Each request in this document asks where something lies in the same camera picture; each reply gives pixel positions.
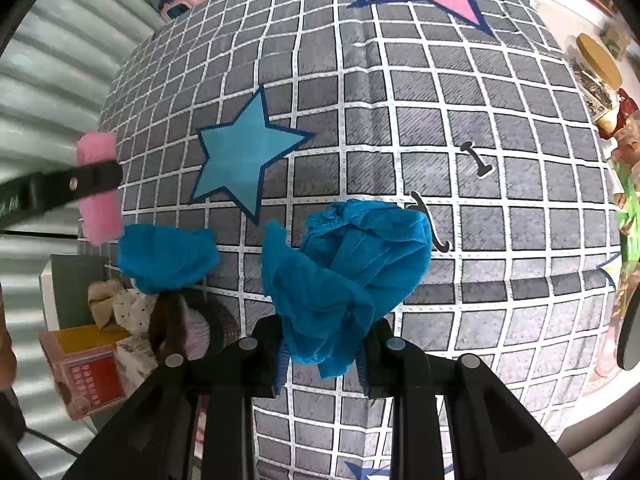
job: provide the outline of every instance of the yellow round lid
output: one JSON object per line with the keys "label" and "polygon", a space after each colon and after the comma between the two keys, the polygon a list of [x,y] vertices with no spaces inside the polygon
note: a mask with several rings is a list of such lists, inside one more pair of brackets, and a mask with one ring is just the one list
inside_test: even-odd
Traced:
{"label": "yellow round lid", "polygon": [[604,82],[614,90],[622,86],[622,76],[615,61],[591,36],[587,36],[585,33],[580,34],[576,39],[576,44],[584,59]]}

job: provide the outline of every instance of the round metal bolt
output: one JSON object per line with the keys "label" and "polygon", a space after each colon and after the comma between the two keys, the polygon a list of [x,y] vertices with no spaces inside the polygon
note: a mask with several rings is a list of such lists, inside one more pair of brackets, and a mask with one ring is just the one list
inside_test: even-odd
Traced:
{"label": "round metal bolt", "polygon": [[462,362],[462,365],[467,368],[478,368],[480,365],[480,359],[478,359],[473,354],[463,355],[462,359],[460,359],[460,362]]}
{"label": "round metal bolt", "polygon": [[386,347],[389,350],[402,350],[406,343],[401,337],[391,337],[386,340]]}
{"label": "round metal bolt", "polygon": [[243,337],[240,340],[240,348],[242,350],[253,350],[258,346],[258,340],[253,337]]}
{"label": "round metal bolt", "polygon": [[182,357],[180,354],[171,354],[164,360],[164,364],[166,364],[169,368],[177,368],[183,362],[184,357]]}

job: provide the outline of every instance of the white corrugated panel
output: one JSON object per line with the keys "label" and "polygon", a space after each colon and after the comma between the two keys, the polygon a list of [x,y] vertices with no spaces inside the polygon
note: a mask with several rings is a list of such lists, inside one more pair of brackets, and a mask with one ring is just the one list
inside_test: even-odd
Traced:
{"label": "white corrugated panel", "polygon": [[[145,0],[38,0],[0,57],[0,182],[73,165],[75,142],[96,128],[120,64],[162,25]],[[37,339],[46,330],[39,276],[50,254],[76,253],[69,236],[78,210],[69,205],[11,231],[0,234],[0,283],[18,358],[14,390],[28,426],[81,451],[92,433],[68,418]],[[73,462],[31,435],[20,449],[47,480]]]}

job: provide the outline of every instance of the grid pattern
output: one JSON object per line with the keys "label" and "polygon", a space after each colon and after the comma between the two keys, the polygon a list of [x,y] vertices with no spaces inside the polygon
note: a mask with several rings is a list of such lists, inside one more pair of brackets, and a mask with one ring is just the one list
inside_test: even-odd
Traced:
{"label": "grid pattern", "polygon": [[[273,312],[260,278],[269,220],[299,246],[306,216],[335,200],[404,207],[415,190],[452,250],[433,254],[387,317],[396,335],[440,356],[478,354],[558,436],[609,322],[612,288],[596,266],[620,243],[560,47],[529,0],[479,0],[495,38],[429,4],[353,1],[210,0],[141,44],[101,117],[118,136],[125,222],[213,229],[222,263],[196,288],[244,335]],[[187,202],[204,161],[195,129],[231,120],[260,84],[271,121],[316,136],[266,171],[255,226],[224,194]],[[466,140],[494,173],[477,178]],[[101,251],[117,274],[115,245]],[[261,478],[388,465],[391,400],[364,399],[353,367],[322,381],[293,365],[287,379],[254,403]]]}

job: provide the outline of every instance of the crumpled blue cloth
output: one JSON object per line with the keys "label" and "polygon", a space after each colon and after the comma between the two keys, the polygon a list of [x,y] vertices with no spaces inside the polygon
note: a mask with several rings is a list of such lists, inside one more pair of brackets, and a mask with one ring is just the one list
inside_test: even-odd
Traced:
{"label": "crumpled blue cloth", "polygon": [[282,317],[292,359],[322,378],[347,371],[373,322],[420,283],[431,259],[424,213],[389,202],[348,200],[308,216],[300,250],[267,225],[262,286]]}
{"label": "crumpled blue cloth", "polygon": [[211,230],[183,231],[153,224],[125,225],[118,264],[144,294],[196,283],[220,262]]}

